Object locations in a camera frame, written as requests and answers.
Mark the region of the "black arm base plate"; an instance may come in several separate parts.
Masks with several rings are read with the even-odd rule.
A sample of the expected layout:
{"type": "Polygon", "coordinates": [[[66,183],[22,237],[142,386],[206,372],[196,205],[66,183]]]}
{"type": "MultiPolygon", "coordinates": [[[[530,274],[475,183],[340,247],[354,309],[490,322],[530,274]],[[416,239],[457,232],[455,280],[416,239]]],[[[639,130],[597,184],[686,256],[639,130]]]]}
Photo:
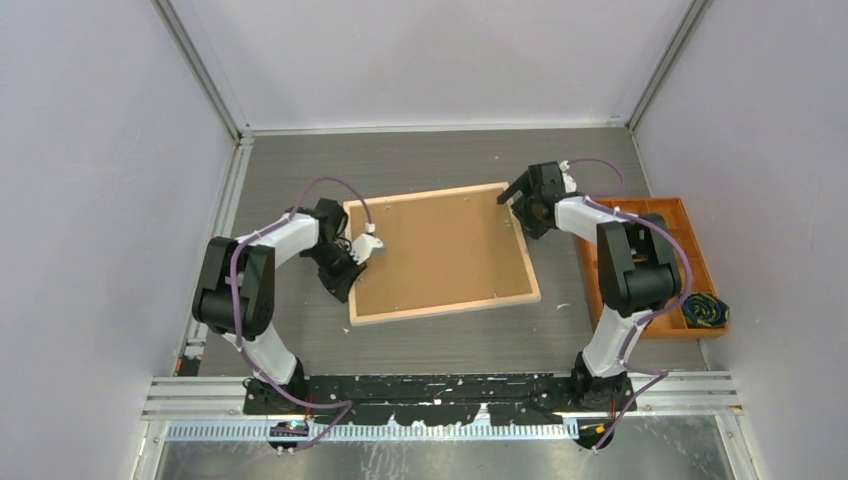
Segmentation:
{"type": "Polygon", "coordinates": [[[247,415],[304,417],[320,425],[428,427],[468,425],[485,414],[494,426],[553,425],[567,413],[611,419],[632,409],[631,380],[586,380],[552,373],[443,375],[313,375],[280,390],[242,382],[247,415]]]}

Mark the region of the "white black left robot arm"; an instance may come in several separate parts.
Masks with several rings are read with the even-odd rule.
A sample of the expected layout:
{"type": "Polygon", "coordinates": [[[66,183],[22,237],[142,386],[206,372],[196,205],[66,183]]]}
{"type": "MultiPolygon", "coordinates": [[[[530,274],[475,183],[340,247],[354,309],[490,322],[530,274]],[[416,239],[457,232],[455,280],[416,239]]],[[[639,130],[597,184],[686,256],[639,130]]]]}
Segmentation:
{"type": "Polygon", "coordinates": [[[353,240],[344,236],[348,220],[338,201],[322,198],[251,234],[216,236],[207,244],[192,316],[242,356],[252,372],[247,399],[264,410],[293,414],[312,405],[302,361],[273,325],[276,271],[294,257],[311,259],[325,290],[347,302],[367,260],[383,246],[372,216],[353,240]]]}

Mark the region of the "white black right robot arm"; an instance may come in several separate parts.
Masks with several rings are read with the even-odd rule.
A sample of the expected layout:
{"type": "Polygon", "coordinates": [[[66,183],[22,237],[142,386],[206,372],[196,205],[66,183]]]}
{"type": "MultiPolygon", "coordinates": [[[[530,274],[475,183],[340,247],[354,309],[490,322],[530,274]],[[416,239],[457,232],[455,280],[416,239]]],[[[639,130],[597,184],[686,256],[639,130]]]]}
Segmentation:
{"type": "Polygon", "coordinates": [[[568,389],[584,410],[611,404],[627,390],[628,359],[646,326],[691,289],[681,276],[690,270],[684,250],[661,215],[622,212],[579,192],[565,162],[528,166],[497,202],[533,239],[558,230],[594,245],[603,308],[568,389]]]}

